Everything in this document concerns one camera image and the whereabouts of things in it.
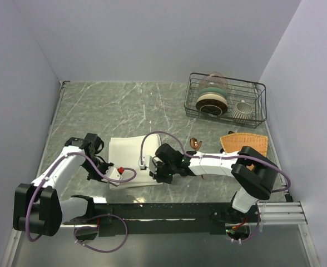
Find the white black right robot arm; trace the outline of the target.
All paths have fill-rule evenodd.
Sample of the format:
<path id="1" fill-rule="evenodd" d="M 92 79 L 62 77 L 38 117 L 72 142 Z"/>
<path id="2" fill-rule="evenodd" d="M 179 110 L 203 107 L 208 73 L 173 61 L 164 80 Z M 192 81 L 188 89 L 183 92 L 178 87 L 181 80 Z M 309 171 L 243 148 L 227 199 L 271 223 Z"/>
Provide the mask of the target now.
<path id="1" fill-rule="evenodd" d="M 255 149 L 244 146 L 238 152 L 208 154 L 199 151 L 179 152 L 162 144 L 154 156 L 141 157 L 140 168 L 148 168 L 158 183 L 172 183 L 173 176 L 222 175 L 235 178 L 240 184 L 224 211 L 224 217 L 240 222 L 260 200 L 269 200 L 273 193 L 278 168 Z"/>

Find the white cloth napkin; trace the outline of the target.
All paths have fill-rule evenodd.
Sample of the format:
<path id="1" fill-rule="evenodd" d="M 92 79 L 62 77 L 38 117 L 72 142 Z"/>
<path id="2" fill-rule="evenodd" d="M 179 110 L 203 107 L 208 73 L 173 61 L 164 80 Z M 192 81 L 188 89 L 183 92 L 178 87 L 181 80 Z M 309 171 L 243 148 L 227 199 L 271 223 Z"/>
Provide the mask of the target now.
<path id="1" fill-rule="evenodd" d="M 157 183 L 149 175 L 149 169 L 140 170 L 139 159 L 140 159 L 140 148 L 142 140 L 145 136 L 136 137 L 125 137 L 116 138 L 112 137 L 108 146 L 108 160 L 115 164 L 115 167 L 129 167 L 135 169 L 137 172 L 136 177 L 126 183 L 120 183 L 118 186 L 110 184 L 111 190 L 126 189 L 131 187 L 141 187 L 141 186 L 152 186 L 152 185 L 162 185 L 163 183 Z M 144 143 L 143 155 L 155 156 L 156 150 L 161 145 L 161 139 L 158 134 L 150 135 Z M 124 171 L 123 179 L 127 180 L 132 175 L 132 171 Z"/>

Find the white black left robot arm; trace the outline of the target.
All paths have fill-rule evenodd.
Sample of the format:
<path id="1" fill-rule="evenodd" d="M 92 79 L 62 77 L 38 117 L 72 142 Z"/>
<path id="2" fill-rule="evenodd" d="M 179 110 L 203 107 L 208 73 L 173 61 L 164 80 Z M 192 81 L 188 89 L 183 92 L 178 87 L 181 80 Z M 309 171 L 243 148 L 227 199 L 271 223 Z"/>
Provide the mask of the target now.
<path id="1" fill-rule="evenodd" d="M 92 197 L 72 195 L 61 200 L 60 196 L 80 168 L 87 171 L 88 180 L 102 181 L 102 176 L 113 166 L 98 155 L 103 148 L 104 141 L 94 133 L 87 133 L 82 139 L 68 139 L 42 175 L 29 184 L 17 186 L 13 228 L 24 231 L 30 241 L 35 241 L 32 234 L 53 236 L 63 223 L 75 218 L 84 224 L 91 223 L 96 217 Z"/>

